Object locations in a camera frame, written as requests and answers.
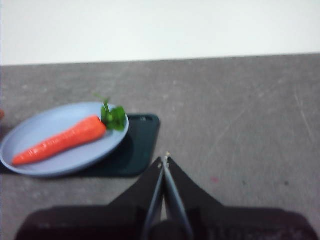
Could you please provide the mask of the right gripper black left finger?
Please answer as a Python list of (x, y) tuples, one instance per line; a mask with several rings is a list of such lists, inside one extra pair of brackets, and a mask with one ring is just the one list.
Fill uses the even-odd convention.
[(27, 216), (17, 240), (137, 240), (154, 202), (162, 160), (109, 204), (54, 206)]

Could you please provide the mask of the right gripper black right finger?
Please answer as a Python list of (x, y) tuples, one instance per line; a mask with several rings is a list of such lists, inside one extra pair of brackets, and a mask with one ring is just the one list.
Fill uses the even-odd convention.
[(168, 168), (196, 240), (317, 240), (301, 214), (280, 208), (220, 203), (199, 187), (170, 157)]

